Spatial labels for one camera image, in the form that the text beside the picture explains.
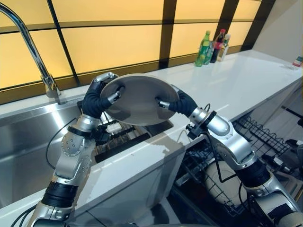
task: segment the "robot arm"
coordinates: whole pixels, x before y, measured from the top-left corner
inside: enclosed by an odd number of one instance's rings
[[[51,182],[27,227],[66,227],[74,205],[78,187],[84,182],[90,170],[90,156],[95,141],[107,142],[109,134],[98,127],[102,112],[120,97],[120,90],[108,98],[100,99],[100,92],[106,82],[117,75],[109,72],[93,79],[84,97],[83,114],[77,123],[68,128],[61,141],[61,155]]]
[[[198,107],[194,100],[174,87],[180,100],[174,103],[159,101],[159,106],[182,113],[193,123],[188,136],[195,139],[209,133],[215,150],[235,171],[246,191],[254,195],[259,207],[272,223],[279,227],[303,224],[303,214],[291,195],[276,177],[262,164],[251,145],[233,128],[227,119]]]

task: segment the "plate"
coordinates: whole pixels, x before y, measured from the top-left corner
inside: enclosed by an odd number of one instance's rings
[[[221,177],[224,180],[226,177],[234,175],[235,172],[227,165],[224,161],[219,161],[219,167],[221,172]],[[219,180],[219,175],[216,167],[216,163],[212,163],[206,170],[207,175],[205,176],[205,185],[210,194],[215,198],[215,200],[219,203],[229,205],[228,198],[235,206],[239,206],[241,201],[239,199],[239,186],[240,179],[236,176],[224,183],[221,183]],[[244,202],[247,199],[246,190],[244,187],[241,188],[241,199]]]
[[[108,97],[121,86],[124,86],[121,98],[106,110],[112,118],[144,126],[164,122],[175,114],[159,107],[155,99],[168,102],[179,100],[177,92],[164,80],[138,73],[120,76],[103,88],[101,98]]]

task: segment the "white countertop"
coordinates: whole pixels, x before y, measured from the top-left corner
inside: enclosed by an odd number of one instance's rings
[[[201,68],[192,63],[147,73],[174,84],[204,107],[211,103],[215,110],[234,120],[274,94],[298,82],[302,69],[281,59],[253,50],[227,55],[223,62]],[[88,86],[63,91],[66,97],[84,94]],[[48,103],[46,96],[38,96],[0,106],[0,113],[17,111]],[[175,114],[170,121],[174,127],[145,142],[94,165],[78,199],[79,213],[114,194],[126,183],[138,178],[147,169],[163,162],[164,157],[189,145],[184,133],[188,119]],[[41,200],[45,190],[0,209],[0,223],[8,226],[23,211]]]

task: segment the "sink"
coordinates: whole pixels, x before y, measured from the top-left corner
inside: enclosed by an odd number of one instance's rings
[[[33,107],[0,117],[0,208],[27,197],[49,184],[53,169],[45,159],[47,143],[67,122],[80,116],[79,103],[82,99],[81,96],[63,105]],[[96,146],[92,154],[95,156],[92,158],[92,165],[172,126],[169,121],[145,127],[128,125],[127,128],[135,128],[134,137],[131,137],[131,133],[127,134],[130,142],[121,143],[114,148],[107,146],[107,149],[103,150],[101,146]],[[66,132],[67,127],[61,130],[49,147],[48,158],[52,165],[56,164],[60,156],[60,142]],[[112,134],[113,138],[119,139],[121,132],[117,135]]]

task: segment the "chrome faucet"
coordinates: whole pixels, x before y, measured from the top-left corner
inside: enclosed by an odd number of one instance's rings
[[[48,73],[41,56],[34,44],[34,41],[32,37],[30,36],[30,33],[25,26],[24,22],[21,20],[21,18],[10,8],[8,8],[6,5],[2,4],[0,2],[0,12],[4,13],[8,18],[10,18],[15,25],[17,26],[18,30],[20,31],[25,43],[27,44],[27,47],[32,54],[37,67],[39,68],[41,72],[41,79],[43,83],[45,84],[45,91],[46,95],[49,98],[54,98],[58,104],[60,104],[60,90],[57,87],[55,80],[53,79],[52,75]]]

